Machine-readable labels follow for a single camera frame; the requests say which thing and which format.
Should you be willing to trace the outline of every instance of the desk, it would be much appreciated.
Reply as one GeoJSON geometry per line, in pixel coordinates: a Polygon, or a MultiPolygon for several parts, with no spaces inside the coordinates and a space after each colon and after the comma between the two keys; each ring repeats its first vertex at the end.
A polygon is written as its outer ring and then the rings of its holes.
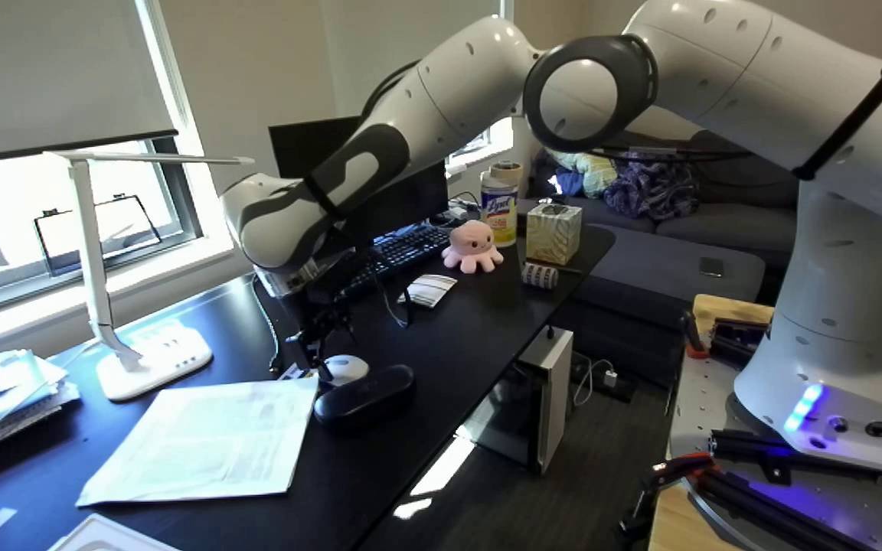
{"type": "MultiPolygon", "coordinates": [[[[610,240],[589,229],[570,265],[589,271],[608,248],[610,240]]],[[[521,257],[506,257],[493,276],[464,276],[434,313],[420,313],[404,332],[373,293],[352,305],[372,363],[404,360],[416,369],[413,403],[355,434],[327,434],[311,421],[284,497],[73,508],[82,483],[133,433],[152,398],[111,403],[92,369],[102,357],[97,349],[81,346],[60,356],[55,363],[70,368],[82,400],[0,444],[0,508],[20,511],[0,529],[0,549],[49,549],[88,511],[177,549],[337,551],[360,544],[407,497],[456,426],[583,281],[583,276],[563,271],[557,291],[532,291],[521,286],[521,257]]],[[[127,333],[167,318],[203,332],[215,349],[205,369],[174,386],[267,380],[275,349],[251,279],[185,300],[129,326],[127,333]]]]}
{"type": "MultiPolygon", "coordinates": [[[[700,293],[692,303],[700,318],[700,333],[711,333],[715,318],[745,318],[770,321],[772,310],[743,300],[723,300],[700,293]]],[[[749,430],[754,433],[749,412],[732,398],[735,368],[715,357],[687,357],[676,388],[676,406],[670,421],[670,455],[709,451],[711,430],[749,430]]],[[[784,503],[819,525],[826,525],[868,549],[882,549],[882,481],[852,473],[821,473],[821,469],[795,469],[790,487],[770,483],[760,466],[754,462],[725,462],[716,459],[723,473],[745,479],[757,493],[784,503]]],[[[709,514],[691,498],[691,487],[676,483],[658,497],[653,521],[653,549],[732,549],[721,534],[732,534],[743,549],[795,549],[790,542],[766,534],[763,528],[732,517],[716,505],[705,503],[709,514]]]]}

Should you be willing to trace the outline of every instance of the desk lamp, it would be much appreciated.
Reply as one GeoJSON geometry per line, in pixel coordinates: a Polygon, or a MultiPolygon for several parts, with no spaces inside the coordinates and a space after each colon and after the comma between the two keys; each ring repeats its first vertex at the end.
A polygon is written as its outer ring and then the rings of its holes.
{"type": "Polygon", "coordinates": [[[76,192],[76,220],[81,220],[81,265],[85,286],[85,310],[94,340],[102,340],[111,356],[97,360],[97,383],[107,400],[133,400],[144,393],[153,393],[173,380],[182,380],[213,360],[213,349],[201,332],[188,326],[170,326],[164,332],[133,340],[117,338],[111,296],[105,287],[105,250],[97,232],[94,191],[92,191],[92,162],[205,162],[205,164],[251,164],[251,159],[205,159],[205,155],[174,155],[174,153],[55,153],[67,159],[67,174],[76,192]]]}

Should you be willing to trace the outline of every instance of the box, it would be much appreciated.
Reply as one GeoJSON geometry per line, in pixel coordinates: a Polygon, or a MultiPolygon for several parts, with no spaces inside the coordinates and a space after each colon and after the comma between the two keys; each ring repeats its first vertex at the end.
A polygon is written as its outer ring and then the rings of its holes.
{"type": "Polygon", "coordinates": [[[583,208],[538,202],[528,212],[528,261],[563,265],[583,248],[583,208]]]}

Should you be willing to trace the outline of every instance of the stuffed toy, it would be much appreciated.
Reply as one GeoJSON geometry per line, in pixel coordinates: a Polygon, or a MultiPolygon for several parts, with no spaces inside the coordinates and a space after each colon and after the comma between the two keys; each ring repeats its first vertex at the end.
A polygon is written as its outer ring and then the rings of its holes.
{"type": "Polygon", "coordinates": [[[493,245],[493,227],[485,220],[466,220],[464,227],[450,229],[450,245],[442,250],[444,265],[460,265],[464,271],[493,271],[504,262],[499,248],[493,245]]]}

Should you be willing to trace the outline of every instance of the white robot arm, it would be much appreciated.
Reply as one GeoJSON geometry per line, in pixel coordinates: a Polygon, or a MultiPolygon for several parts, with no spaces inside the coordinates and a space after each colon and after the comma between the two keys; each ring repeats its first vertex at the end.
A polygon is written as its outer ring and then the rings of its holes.
{"type": "Polygon", "coordinates": [[[532,136],[583,149],[649,105],[800,174],[800,235],[739,400],[798,451],[882,469],[882,61],[749,0],[647,0],[621,36],[535,51],[485,19],[428,51],[307,181],[223,192],[273,293],[311,279],[335,216],[475,137],[524,95],[532,136]]]}

